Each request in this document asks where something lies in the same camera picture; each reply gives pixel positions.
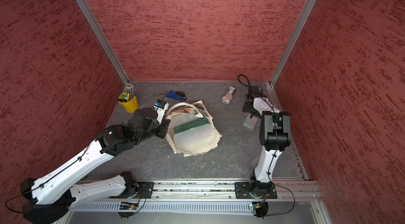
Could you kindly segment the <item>green pencil case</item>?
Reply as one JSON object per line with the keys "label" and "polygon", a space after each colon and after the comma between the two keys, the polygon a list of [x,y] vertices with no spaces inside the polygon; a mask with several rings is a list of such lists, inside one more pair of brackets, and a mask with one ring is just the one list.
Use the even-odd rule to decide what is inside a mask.
{"label": "green pencil case", "polygon": [[193,128],[196,128],[199,126],[203,126],[205,124],[209,124],[209,120],[207,118],[198,118],[193,121],[190,121],[190,122],[187,122],[185,124],[175,127],[174,132],[175,132],[175,134],[181,133],[181,132],[188,131],[190,129],[193,129]]}

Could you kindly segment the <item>clear ribbed pencil case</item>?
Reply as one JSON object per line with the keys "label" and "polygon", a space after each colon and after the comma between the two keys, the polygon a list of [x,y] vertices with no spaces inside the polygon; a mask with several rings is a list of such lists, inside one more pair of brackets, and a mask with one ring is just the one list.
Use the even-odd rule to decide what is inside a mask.
{"label": "clear ribbed pencil case", "polygon": [[212,148],[216,133],[210,124],[174,134],[174,145],[183,154],[202,154]]}

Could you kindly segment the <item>floral canvas tote bag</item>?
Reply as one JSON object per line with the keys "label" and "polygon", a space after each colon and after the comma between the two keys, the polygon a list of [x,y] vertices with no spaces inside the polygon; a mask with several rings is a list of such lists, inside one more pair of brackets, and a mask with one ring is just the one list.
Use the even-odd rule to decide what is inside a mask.
{"label": "floral canvas tote bag", "polygon": [[202,155],[218,147],[221,134],[204,103],[178,103],[165,118],[170,120],[166,140],[176,154]]}

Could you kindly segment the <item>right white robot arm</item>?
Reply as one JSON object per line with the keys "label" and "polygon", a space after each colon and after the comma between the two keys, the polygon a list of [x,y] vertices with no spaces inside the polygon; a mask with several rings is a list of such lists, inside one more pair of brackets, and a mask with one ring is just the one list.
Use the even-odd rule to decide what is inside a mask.
{"label": "right white robot arm", "polygon": [[278,158],[291,145],[290,114],[277,109],[265,95],[252,93],[246,95],[243,112],[247,113],[246,128],[252,130],[260,121],[262,151],[251,177],[251,187],[263,190],[272,183]]}

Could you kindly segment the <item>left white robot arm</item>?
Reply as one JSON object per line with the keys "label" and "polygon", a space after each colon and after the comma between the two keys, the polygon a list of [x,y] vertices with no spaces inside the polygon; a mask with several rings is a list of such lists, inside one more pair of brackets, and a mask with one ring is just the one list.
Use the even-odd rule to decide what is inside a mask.
{"label": "left white robot arm", "polygon": [[51,224],[73,208],[104,198],[135,199],[143,197],[141,187],[131,172],[110,179],[80,184],[95,168],[124,151],[151,138],[165,138],[170,124],[164,115],[168,106],[138,109],[127,124],[112,125],[101,131],[80,153],[48,175],[28,178],[20,184],[21,196],[27,199],[20,212],[33,224]]}

